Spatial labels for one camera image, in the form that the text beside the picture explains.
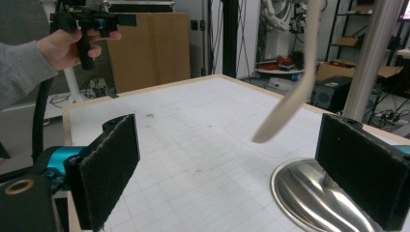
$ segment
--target red object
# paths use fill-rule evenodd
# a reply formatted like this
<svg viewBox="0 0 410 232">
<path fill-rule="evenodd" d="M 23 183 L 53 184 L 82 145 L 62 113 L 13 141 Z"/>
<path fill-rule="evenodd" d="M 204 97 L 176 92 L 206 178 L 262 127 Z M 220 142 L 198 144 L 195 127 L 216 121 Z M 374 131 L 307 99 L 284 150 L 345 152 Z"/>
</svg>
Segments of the red object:
<svg viewBox="0 0 410 232">
<path fill-rule="evenodd" d="M 259 69 L 262 70 L 277 70 L 279 68 L 278 64 L 275 63 L 267 63 L 267 64 L 260 64 Z"/>
<path fill-rule="evenodd" d="M 278 62 L 278 64 L 285 65 L 285 66 L 293 65 L 292 59 L 290 59 L 289 57 L 286 57 L 286 56 L 278 56 L 277 57 L 277 62 Z"/>
</svg>

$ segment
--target cardboard box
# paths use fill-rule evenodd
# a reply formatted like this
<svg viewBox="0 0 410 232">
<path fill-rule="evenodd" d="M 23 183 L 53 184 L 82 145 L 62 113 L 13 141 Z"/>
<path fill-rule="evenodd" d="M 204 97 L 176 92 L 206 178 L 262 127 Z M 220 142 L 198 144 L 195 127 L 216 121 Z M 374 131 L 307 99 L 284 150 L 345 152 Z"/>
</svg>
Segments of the cardboard box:
<svg viewBox="0 0 410 232">
<path fill-rule="evenodd" d="M 379 72 L 377 74 L 381 77 L 389 78 L 397 73 L 400 73 L 401 70 L 402 67 L 382 66 L 380 67 Z M 354 69 L 346 69 L 343 67 L 332 66 L 329 65 L 329 63 L 325 62 L 320 64 L 319 69 L 316 73 L 316 80 L 322 81 L 335 75 L 353 77 L 354 74 Z"/>
<path fill-rule="evenodd" d="M 356 5 L 353 7 L 353 11 L 357 13 L 371 14 L 373 11 L 373 4 Z"/>
<path fill-rule="evenodd" d="M 354 38 L 354 37 L 339 37 L 336 39 L 336 44 L 345 45 L 345 46 L 354 46 L 356 45 L 357 41 L 358 41 L 358 38 Z"/>
<path fill-rule="evenodd" d="M 136 27 L 119 26 L 107 43 L 117 93 L 190 78 L 186 13 L 138 13 Z"/>
</svg>

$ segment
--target black equipment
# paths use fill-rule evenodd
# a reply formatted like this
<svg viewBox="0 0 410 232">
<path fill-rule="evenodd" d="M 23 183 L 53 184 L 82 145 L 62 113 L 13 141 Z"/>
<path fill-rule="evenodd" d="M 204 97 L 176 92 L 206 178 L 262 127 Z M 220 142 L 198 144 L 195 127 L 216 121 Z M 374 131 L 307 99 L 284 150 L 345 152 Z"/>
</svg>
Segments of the black equipment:
<svg viewBox="0 0 410 232">
<path fill-rule="evenodd" d="M 351 77 L 339 75 L 318 82 L 314 87 L 315 106 L 330 111 L 342 110 L 351 83 Z"/>
<path fill-rule="evenodd" d="M 98 30 L 101 37 L 106 38 L 109 37 L 109 32 L 117 31 L 117 25 L 136 26 L 134 14 L 111 14 L 79 7 L 84 6 L 85 1 L 64 2 L 67 2 L 66 4 L 69 6 L 66 10 L 56 11 L 55 14 L 50 15 L 50 31 L 62 29 L 66 32 L 74 32 L 78 27 L 81 28 L 82 37 L 77 42 L 77 49 L 83 70 L 94 69 L 93 59 L 87 55 L 88 50 L 90 50 L 88 30 Z"/>
</svg>

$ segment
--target floor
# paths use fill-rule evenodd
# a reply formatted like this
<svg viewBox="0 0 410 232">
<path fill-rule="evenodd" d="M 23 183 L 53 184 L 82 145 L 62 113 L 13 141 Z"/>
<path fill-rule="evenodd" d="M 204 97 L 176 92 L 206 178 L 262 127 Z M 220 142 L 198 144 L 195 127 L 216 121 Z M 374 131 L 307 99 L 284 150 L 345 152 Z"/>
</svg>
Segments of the floor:
<svg viewBox="0 0 410 232">
<path fill-rule="evenodd" d="M 268 86 L 269 80 L 252 78 L 244 79 L 244 81 L 274 91 Z M 375 110 L 378 117 L 372 119 L 370 123 L 372 126 L 395 133 L 397 129 L 410 122 L 410 104 L 407 99 L 386 94 L 383 94 L 381 99 L 383 100 Z M 0 141 L 11 156 L 10 159 L 0 160 L 0 175 L 32 165 L 31 129 L 33 113 L 33 106 L 0 112 Z M 383 115 L 385 115 L 385 118 L 399 116 L 399 120 L 393 122 L 393 119 L 385 119 Z M 64 145 L 62 118 L 52 118 L 50 124 L 44 127 L 44 148 L 62 145 Z"/>
</svg>

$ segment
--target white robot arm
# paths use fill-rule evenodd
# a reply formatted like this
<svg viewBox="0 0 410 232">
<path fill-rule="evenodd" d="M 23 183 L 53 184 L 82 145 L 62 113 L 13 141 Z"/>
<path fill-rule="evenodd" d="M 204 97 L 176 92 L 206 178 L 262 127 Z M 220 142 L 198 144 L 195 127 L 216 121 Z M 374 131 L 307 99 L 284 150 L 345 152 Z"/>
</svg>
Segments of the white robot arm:
<svg viewBox="0 0 410 232">
<path fill-rule="evenodd" d="M 262 14 L 265 15 L 267 21 L 268 21 L 268 31 L 272 31 L 272 30 L 279 30 L 279 31 L 289 31 L 290 27 L 289 24 L 283 20 L 285 17 L 283 18 L 278 18 L 275 15 L 275 9 L 274 6 L 272 5 L 272 0 L 262 0 L 263 3 L 263 7 L 264 10 L 262 11 Z"/>
</svg>

